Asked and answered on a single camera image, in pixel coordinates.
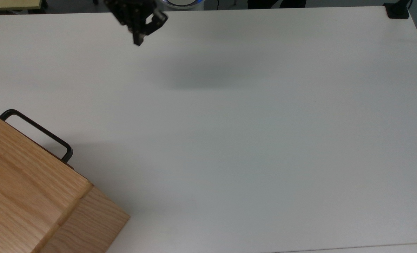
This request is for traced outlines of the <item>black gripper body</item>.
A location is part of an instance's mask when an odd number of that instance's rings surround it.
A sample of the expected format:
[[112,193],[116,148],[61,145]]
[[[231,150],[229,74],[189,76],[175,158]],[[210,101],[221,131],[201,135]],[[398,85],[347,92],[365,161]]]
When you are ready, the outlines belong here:
[[105,0],[104,4],[121,25],[145,26],[146,19],[154,13],[154,0]]

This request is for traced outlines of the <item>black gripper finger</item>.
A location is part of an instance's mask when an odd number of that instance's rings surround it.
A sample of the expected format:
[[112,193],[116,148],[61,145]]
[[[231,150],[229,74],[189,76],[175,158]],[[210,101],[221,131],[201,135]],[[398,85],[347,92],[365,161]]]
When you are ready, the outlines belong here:
[[151,15],[151,20],[145,24],[145,35],[151,35],[156,32],[168,21],[168,16],[160,11],[154,10]]
[[127,24],[128,31],[131,32],[133,37],[133,43],[137,46],[141,46],[144,42],[144,38],[147,35],[146,22],[131,22]]

